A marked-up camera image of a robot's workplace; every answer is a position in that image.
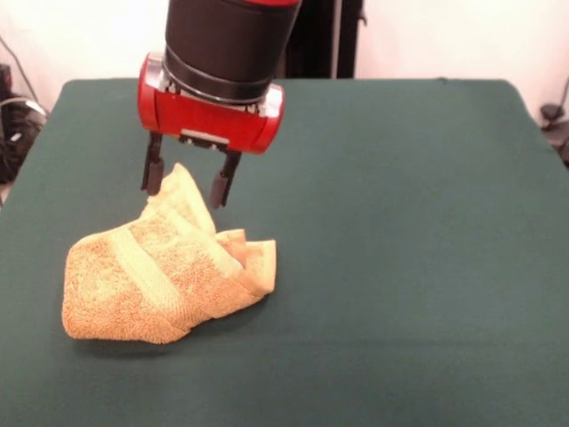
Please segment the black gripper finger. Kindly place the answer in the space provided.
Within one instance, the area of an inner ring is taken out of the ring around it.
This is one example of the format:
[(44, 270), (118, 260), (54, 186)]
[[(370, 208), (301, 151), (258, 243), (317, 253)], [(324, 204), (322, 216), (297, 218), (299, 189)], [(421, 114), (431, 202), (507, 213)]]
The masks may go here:
[(164, 177), (164, 160), (161, 157), (162, 139), (163, 135), (160, 133), (149, 133), (141, 184), (141, 190), (146, 191), (149, 196), (155, 196), (160, 191)]
[(225, 153), (223, 166), (214, 177), (209, 196), (209, 202), (213, 209), (227, 205), (228, 195), (241, 157), (242, 153), (239, 151), (230, 150)]

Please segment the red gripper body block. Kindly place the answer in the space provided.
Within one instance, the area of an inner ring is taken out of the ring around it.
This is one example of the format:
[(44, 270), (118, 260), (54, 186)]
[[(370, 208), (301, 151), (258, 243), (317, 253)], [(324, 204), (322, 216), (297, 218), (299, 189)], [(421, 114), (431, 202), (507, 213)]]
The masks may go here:
[(140, 69), (138, 113), (142, 126), (178, 139), (202, 141), (220, 150), (262, 154), (280, 127), (285, 91), (271, 84), (259, 102), (231, 106), (177, 91), (163, 65), (163, 55), (149, 53)]

